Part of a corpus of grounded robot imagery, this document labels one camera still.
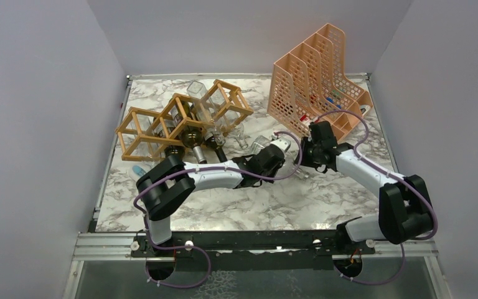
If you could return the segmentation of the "green wine bottle white label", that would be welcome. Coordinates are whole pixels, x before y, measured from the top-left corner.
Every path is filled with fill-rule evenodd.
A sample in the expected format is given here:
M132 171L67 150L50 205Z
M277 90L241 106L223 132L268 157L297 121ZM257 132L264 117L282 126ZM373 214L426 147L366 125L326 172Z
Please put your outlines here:
M225 138L217 124L213 124L211 127L206 129L205 133L203 134L203 139L204 145L217 155L217 158L221 163L228 161L223 150Z

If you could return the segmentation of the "dark wine bottle black neck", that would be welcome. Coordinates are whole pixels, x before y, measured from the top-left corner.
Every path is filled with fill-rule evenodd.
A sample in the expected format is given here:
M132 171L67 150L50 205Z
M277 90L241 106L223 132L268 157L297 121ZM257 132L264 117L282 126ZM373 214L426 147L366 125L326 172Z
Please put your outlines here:
M172 107L170 114L172 115L176 125L179 125L184 119L182 117L182 113L180 112L181 110L185 112L188 118L192 117L190 106L186 102L181 103L181 109L179 109L179 106L175 104ZM200 128L194 126L185 126L180 131L179 137L183 145L193 151L194 156L199 164L207 164L207 159L201 147L204 137Z

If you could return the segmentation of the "clear tall glass bottle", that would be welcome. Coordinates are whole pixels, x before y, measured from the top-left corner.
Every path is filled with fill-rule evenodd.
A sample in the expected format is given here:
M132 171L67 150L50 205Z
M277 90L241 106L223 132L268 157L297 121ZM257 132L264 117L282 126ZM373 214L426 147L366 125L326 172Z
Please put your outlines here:
M136 116L139 123L139 127L141 129L141 133L147 136L152 136L153 133L148 133L148 129L151 126L150 117L142 114L137 114ZM160 160L160 156L153 154L156 149L157 144L140 141L135 150L132 152L132 155L145 157L147 161L158 162Z

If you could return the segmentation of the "wooden wine rack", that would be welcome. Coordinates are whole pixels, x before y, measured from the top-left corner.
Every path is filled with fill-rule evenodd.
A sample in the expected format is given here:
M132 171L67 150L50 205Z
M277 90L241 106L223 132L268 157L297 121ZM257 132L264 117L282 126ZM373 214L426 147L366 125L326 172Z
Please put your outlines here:
M235 124L241 123L245 118L253 114L253 110L245 100L240 87L216 79L213 81L212 87L209 88L202 100L206 101L215 92L220 92L225 99L225 104L221 106L220 111L214 116L216 120L221 118L227 110L233 110L240 114L240 117ZM159 155L160 160L165 157L166 148L169 146L182 146L185 148L179 137L180 131L185 126L198 127L202 131L202 134L204 134L211 124L197 119L194 112L196 101L196 98L190 97L189 95L175 93L168 104L158 112L144 108L129 107L127 115L116 129L116 134L118 135L121 147L121 159L123 161L147 161L145 157L132 155L132 152L140 141L157 144L157 149L153 154ZM180 112L184 119L179 125L176 125L170 111L175 104L181 109L182 102L186 102L190 106L192 117L188 118L185 112L181 110ZM153 133L152 136L147 136L141 133L136 116L137 114L150 117L151 126L148 129L148 133Z

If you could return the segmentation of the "clear round glass bottle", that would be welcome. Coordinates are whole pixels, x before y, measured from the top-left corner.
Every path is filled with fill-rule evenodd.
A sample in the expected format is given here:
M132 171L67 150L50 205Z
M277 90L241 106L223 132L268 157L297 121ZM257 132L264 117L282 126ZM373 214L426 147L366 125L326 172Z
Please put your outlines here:
M285 137L276 138L275 136L272 136L271 138L268 138L265 136L258 136L254 142L252 142L248 153L258 154L268 146L275 147L278 157L284 158L281 167L277 170L274 177L289 176L291 174L301 180L306 180L311 177L311 175L302 168L296 169L297 166L294 164L294 160L289 154L287 154L291 147L291 141Z

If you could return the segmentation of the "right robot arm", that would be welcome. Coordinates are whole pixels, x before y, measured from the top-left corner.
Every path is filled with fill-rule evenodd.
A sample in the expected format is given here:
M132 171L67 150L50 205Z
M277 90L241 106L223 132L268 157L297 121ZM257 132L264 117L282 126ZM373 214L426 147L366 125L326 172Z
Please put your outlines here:
M389 172L355 152L352 145L338 143L327 121L311 123L309 132L300 142L303 157L296 158L297 164L348 176L378 199L377 215L337 225L334 245L339 252L348 254L366 240L400 244L435 229L429 193L420 176Z

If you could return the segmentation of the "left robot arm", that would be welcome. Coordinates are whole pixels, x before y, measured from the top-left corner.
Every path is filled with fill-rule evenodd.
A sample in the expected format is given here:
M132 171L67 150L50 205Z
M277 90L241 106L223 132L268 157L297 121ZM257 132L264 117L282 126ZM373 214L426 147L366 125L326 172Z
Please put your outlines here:
M263 181L272 183L289 147L273 141L255 154L217 164L188 163L177 155L162 160L136 181L145 208L144 224L150 230L148 249L158 256L168 253L171 215L193 192L258 187Z

